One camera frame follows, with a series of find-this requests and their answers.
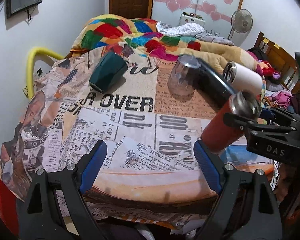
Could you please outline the black thermos bottle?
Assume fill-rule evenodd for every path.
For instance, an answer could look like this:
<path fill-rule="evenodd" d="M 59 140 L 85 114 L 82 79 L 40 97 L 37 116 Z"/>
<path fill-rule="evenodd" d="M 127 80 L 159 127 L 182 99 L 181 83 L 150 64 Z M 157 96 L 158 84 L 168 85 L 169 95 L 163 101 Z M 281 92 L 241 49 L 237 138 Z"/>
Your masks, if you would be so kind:
<path fill-rule="evenodd" d="M 237 90 L 207 62 L 200 58 L 197 58 L 197 60 L 199 70 L 194 78 L 194 87 L 207 95 L 210 103 L 221 108 L 230 99 L 230 96 L 237 93 Z"/>

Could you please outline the wooden headboard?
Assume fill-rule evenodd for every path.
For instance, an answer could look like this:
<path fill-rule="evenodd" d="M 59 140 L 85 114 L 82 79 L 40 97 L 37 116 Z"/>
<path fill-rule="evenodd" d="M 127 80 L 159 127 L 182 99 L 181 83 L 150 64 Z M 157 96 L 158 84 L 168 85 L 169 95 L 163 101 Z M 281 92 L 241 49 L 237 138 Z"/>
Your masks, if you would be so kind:
<path fill-rule="evenodd" d="M 295 59 L 277 43 L 266 38 L 264 33 L 259 32 L 255 47 L 260 47 L 266 54 L 271 66 L 280 72 L 280 83 L 292 94 L 300 91 L 299 73 Z"/>

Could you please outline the colourful patchwork blanket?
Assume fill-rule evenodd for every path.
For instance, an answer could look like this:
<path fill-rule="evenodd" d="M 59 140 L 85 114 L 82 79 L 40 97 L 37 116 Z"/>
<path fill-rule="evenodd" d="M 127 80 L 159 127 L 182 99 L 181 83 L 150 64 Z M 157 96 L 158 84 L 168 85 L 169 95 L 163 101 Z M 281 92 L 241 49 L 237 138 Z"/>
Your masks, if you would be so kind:
<path fill-rule="evenodd" d="M 126 19 L 105 14 L 91 18 L 75 39 L 69 56 L 78 56 L 103 46 L 127 45 L 147 56 L 175 61 L 180 54 L 190 54 L 206 61 L 221 73 L 230 61 L 262 75 L 258 61 L 237 46 L 205 42 L 190 36 L 170 37 L 157 31 L 157 22 L 149 18 Z"/>

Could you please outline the red steel thermos cup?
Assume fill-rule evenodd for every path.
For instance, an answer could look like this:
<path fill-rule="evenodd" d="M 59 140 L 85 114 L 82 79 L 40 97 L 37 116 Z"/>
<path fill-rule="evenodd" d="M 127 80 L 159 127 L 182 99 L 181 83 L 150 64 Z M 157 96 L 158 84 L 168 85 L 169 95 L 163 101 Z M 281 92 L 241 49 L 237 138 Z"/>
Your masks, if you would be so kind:
<path fill-rule="evenodd" d="M 211 152 L 222 152 L 244 134 L 243 129 L 234 124 L 234 117 L 255 121 L 260 114 L 261 105 L 255 96 L 245 90 L 239 91 L 230 96 L 204 128 L 201 139 Z"/>

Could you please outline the standing electric fan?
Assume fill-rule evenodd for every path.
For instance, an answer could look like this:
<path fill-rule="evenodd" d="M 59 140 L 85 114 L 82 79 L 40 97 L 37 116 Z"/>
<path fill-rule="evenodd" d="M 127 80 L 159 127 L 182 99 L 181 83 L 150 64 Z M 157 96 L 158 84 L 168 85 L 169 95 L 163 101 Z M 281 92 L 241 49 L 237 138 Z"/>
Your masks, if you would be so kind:
<path fill-rule="evenodd" d="M 234 33 L 247 33 L 253 27 L 253 16 L 247 9 L 238 9 L 233 13 L 230 23 L 229 40 L 232 39 Z"/>

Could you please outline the dark green cup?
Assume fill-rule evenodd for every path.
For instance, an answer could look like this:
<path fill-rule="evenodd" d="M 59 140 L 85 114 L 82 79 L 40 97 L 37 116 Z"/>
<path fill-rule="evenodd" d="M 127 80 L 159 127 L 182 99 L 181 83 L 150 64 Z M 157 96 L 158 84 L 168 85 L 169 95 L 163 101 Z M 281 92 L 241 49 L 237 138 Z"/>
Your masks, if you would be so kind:
<path fill-rule="evenodd" d="M 121 79 L 127 69 L 126 61 L 121 56 L 110 51 L 104 54 L 95 67 L 90 77 L 89 85 L 97 92 L 103 94 Z"/>

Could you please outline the yellow curved pipe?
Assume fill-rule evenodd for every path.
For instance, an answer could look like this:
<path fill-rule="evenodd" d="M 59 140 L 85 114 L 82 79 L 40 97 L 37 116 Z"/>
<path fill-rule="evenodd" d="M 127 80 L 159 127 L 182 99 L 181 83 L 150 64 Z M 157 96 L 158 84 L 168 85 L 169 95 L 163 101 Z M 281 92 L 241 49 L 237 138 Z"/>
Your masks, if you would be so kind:
<path fill-rule="evenodd" d="M 34 71 L 34 59 L 37 55 L 46 55 L 52 57 L 56 60 L 61 60 L 64 57 L 53 50 L 44 48 L 44 47 L 33 47 L 27 57 L 26 64 L 26 88 L 27 88 L 27 98 L 31 100 L 34 96 L 33 88 L 33 71 Z"/>

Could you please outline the white box appliance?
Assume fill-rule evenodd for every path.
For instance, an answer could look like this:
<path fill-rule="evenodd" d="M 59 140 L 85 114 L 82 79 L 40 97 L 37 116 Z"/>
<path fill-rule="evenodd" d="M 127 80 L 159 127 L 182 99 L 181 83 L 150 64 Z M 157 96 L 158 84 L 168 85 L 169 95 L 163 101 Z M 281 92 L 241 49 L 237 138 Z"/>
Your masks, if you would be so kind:
<path fill-rule="evenodd" d="M 202 16 L 194 13 L 182 12 L 179 19 L 179 25 L 184 25 L 190 22 L 196 23 L 202 27 L 205 25 L 205 20 L 202 18 Z"/>

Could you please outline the newspaper print tablecloth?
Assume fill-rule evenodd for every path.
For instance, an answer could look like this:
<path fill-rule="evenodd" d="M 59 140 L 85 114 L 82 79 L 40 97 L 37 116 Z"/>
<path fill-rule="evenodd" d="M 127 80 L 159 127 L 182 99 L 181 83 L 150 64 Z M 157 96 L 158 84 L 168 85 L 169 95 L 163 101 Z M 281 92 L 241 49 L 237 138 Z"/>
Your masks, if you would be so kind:
<path fill-rule="evenodd" d="M 110 51 L 128 69 L 101 94 L 89 80 Z M 35 81 L 37 91 L 14 138 L 2 145 L 2 181 L 25 199 L 38 169 L 60 171 L 103 140 L 107 156 L 85 195 L 96 219 L 175 229 L 207 216 L 217 196 L 199 169 L 193 145 L 217 107 L 200 92 L 174 98 L 167 87 L 173 65 L 122 45 L 55 62 Z"/>

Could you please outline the pile of clothes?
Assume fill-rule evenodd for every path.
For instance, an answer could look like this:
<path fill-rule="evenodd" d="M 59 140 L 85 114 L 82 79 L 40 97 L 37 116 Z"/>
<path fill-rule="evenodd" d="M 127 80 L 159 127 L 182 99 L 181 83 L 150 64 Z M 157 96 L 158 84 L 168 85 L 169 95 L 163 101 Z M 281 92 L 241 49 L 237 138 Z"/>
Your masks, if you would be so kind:
<path fill-rule="evenodd" d="M 258 62 L 257 72 L 264 79 L 264 88 L 261 92 L 261 104 L 264 107 L 282 108 L 287 110 L 292 105 L 294 94 L 281 85 L 281 74 L 269 63 L 266 54 L 260 47 L 248 49 L 248 53 Z"/>

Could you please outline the white patterned cloth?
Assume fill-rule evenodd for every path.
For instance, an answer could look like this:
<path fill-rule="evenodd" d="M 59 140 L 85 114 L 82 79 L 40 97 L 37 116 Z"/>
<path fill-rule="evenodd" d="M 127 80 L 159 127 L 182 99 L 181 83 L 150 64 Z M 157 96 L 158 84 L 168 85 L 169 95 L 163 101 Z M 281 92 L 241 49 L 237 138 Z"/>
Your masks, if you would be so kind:
<path fill-rule="evenodd" d="M 185 23 L 177 27 L 173 27 L 170 24 L 158 22 L 156 29 L 159 33 L 170 36 L 170 37 L 192 37 L 204 42 L 218 43 L 228 46 L 234 46 L 234 42 L 227 38 L 213 36 L 212 34 L 205 31 L 205 29 L 197 23 Z"/>

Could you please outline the white thermos bottle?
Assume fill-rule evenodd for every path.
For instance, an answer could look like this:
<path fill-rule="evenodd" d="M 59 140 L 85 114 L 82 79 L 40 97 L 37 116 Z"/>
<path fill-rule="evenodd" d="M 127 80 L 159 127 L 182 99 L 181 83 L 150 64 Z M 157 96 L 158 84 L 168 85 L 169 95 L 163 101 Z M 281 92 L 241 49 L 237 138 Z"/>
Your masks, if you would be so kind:
<path fill-rule="evenodd" d="M 262 77 L 239 63 L 228 62 L 223 70 L 223 77 L 237 91 L 246 90 L 254 96 L 261 93 L 263 87 Z"/>

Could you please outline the clear plastic cup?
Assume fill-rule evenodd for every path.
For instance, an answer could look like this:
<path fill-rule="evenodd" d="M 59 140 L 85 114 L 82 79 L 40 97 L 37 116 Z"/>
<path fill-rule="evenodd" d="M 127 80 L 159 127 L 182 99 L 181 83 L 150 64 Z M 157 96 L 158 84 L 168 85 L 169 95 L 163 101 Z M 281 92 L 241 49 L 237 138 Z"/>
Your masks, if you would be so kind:
<path fill-rule="evenodd" d="M 200 62 L 193 55 L 178 56 L 167 82 L 168 90 L 174 98 L 189 98 L 194 94 L 193 83 L 198 76 Z"/>

